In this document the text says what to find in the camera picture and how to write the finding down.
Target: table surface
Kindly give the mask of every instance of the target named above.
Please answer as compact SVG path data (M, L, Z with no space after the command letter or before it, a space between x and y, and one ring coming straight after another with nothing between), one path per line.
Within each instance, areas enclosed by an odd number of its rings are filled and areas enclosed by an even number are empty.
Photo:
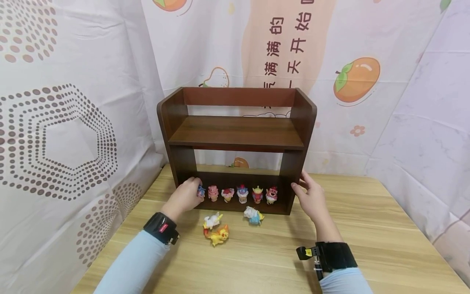
M266 173L220 166L198 166L198 170ZM325 189L331 215L375 294L470 293L378 180L312 177ZM174 190L167 165L72 293L94 291L126 244ZM182 217L181 238L143 293L321 293L311 260L301 262L295 252L315 242L314 225L297 199L290 216L266 215L260 227L248 225L243 213L223 212L221 223L229 225L230 236L215 248L202 232L204 217L212 214L195 209Z

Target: brown dotted pattern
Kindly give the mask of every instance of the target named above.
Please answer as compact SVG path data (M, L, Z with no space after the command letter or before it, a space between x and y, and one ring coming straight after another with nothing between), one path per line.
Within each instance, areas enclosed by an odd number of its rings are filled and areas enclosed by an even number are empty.
M52 0L0 0L0 54L8 62L44 60L57 44Z
M47 128L79 119L97 135L97 158L69 167L47 158ZM73 84L0 97L0 183L71 201L118 168L110 120Z
M115 196L106 194L98 201L80 224L77 233L77 255L82 264L90 267L113 235L113 225L119 214Z
M123 211L124 219L131 213L143 196L142 188L136 183L119 186L113 190L113 194L119 201L119 207Z

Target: fabric backdrop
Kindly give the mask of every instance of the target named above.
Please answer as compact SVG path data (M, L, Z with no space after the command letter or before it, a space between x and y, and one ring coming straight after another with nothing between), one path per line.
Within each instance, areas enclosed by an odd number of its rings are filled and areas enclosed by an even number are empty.
M0 0L0 292L73 288L158 174L156 104L181 86L301 88L319 109L305 168L380 179L469 284L469 6Z
M69 293L158 174L153 60L130 1L0 0L0 293Z
M181 86L301 88L318 106L305 169L381 180L470 285L468 1L142 0L142 6L166 95ZM263 107L191 111L289 115ZM278 169L281 155L197 151L197 160Z

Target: right hand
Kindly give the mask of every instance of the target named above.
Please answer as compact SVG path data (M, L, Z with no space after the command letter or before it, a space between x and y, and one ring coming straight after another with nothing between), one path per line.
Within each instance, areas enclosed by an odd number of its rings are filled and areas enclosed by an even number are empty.
M199 178L191 177L185 180L163 205L161 212L172 221L177 222L182 213L193 209L204 201L204 198L197 196L199 185L202 185Z
M302 170L299 184L291 183L291 187L300 201L300 207L304 210L313 222L317 222L328 217L329 212L326 206L325 191L315 182L305 170Z

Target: brown wooden bookshelf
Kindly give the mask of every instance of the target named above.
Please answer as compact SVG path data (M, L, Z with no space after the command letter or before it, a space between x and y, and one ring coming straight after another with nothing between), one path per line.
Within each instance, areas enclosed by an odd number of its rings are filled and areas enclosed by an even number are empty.
M289 118L193 116L188 105L290 107ZM216 202L206 196L200 209L244 211L252 206L261 213L289 215L294 201L291 182L298 183L317 114L315 104L298 88L209 88L181 87L157 106L158 120L172 168L175 185L198 176L204 188L219 190L244 184L250 190L247 204L235 193L229 203L222 196ZM194 149L283 153L279 175L200 172ZM251 189L278 187L273 205L266 197L255 204Z

